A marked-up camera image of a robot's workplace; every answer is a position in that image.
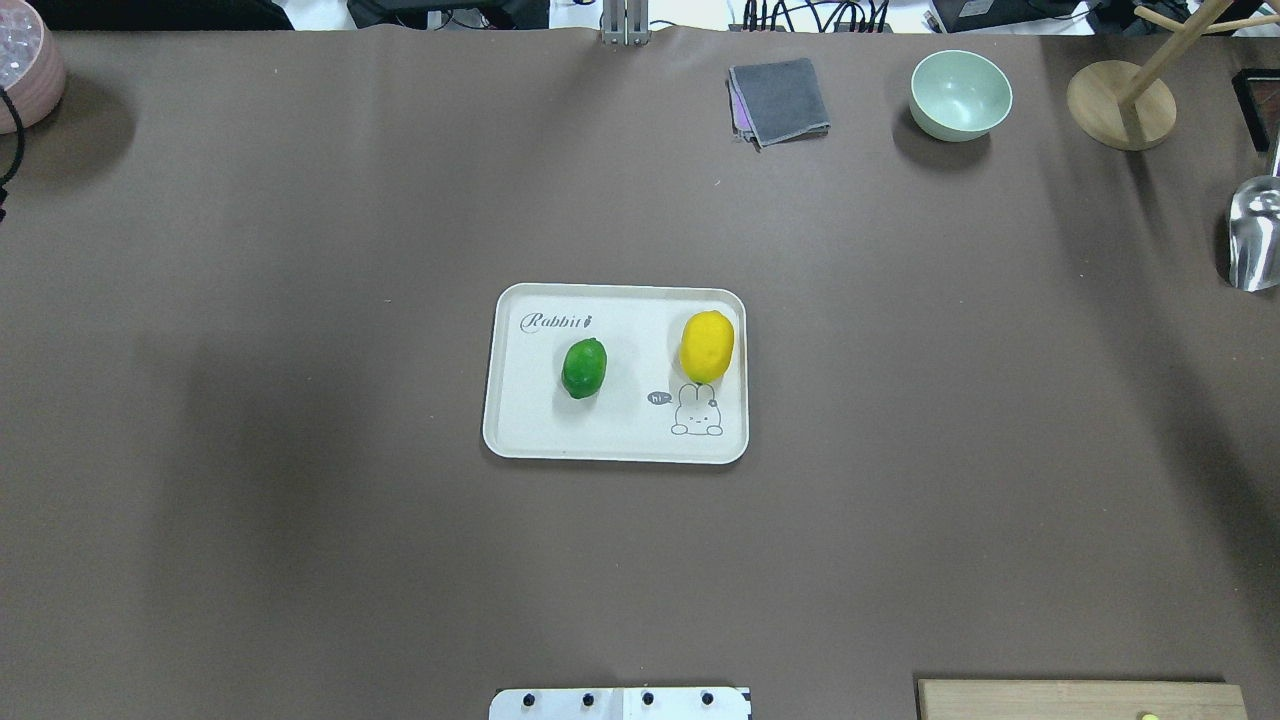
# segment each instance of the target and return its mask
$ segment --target round wooden base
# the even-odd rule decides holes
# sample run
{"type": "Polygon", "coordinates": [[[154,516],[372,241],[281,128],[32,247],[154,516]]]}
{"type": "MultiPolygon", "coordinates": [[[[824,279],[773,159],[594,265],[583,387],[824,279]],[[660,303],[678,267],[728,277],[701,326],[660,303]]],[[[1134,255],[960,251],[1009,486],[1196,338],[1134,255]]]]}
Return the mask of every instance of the round wooden base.
{"type": "Polygon", "coordinates": [[[1066,106],[1089,137],[1117,150],[1147,150],[1174,129],[1178,105],[1169,86],[1157,79],[1132,106],[1119,97],[1142,69],[1124,60],[1093,63],[1066,86],[1066,106]]]}

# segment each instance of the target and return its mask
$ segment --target folded towel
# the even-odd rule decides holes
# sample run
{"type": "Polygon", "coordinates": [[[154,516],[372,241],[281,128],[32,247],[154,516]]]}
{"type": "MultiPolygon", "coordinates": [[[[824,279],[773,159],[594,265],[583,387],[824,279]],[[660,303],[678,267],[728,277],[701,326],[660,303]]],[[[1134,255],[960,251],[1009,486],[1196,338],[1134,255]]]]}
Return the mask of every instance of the folded towel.
{"type": "Polygon", "coordinates": [[[818,90],[818,74],[808,58],[764,65],[733,65],[728,77],[735,124],[740,122],[740,102],[748,127],[739,126],[739,131],[760,147],[804,135],[822,135],[831,128],[827,106],[818,90]]]}

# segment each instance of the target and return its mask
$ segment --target lime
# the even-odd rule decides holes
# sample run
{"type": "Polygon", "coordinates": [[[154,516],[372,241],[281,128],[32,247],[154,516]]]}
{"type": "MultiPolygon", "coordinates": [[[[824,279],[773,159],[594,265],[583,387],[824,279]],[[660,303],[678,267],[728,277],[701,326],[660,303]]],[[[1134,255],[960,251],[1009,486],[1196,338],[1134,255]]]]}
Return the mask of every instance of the lime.
{"type": "Polygon", "coordinates": [[[561,382],[570,397],[582,400],[599,392],[604,384],[604,365],[608,356],[604,346],[594,337],[580,340],[564,354],[564,369],[561,370],[561,382]]]}
{"type": "Polygon", "coordinates": [[[728,370],[733,357],[733,323],[716,310],[699,313],[685,323],[680,338],[680,366],[695,383],[709,383],[728,370]]]}

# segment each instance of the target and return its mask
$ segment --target mint green bowl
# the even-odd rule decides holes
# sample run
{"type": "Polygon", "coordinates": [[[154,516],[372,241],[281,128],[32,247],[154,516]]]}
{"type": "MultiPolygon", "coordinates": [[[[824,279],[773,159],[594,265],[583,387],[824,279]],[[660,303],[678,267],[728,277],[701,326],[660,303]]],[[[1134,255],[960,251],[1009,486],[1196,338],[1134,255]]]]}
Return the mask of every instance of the mint green bowl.
{"type": "Polygon", "coordinates": [[[1014,88],[995,63],[965,50],[943,50],[911,73],[911,117],[924,132],[964,142],[1009,117],[1014,88]]]}

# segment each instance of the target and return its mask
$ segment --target silver scoop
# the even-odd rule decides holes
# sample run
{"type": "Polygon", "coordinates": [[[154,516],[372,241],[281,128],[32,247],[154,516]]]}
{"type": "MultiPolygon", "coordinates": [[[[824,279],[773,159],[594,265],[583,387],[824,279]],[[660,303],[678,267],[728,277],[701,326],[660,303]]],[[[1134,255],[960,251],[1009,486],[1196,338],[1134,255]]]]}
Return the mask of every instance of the silver scoop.
{"type": "Polygon", "coordinates": [[[1270,176],[1244,181],[1231,197],[1229,279],[1253,292],[1280,284],[1280,126],[1271,133],[1270,176]]]}

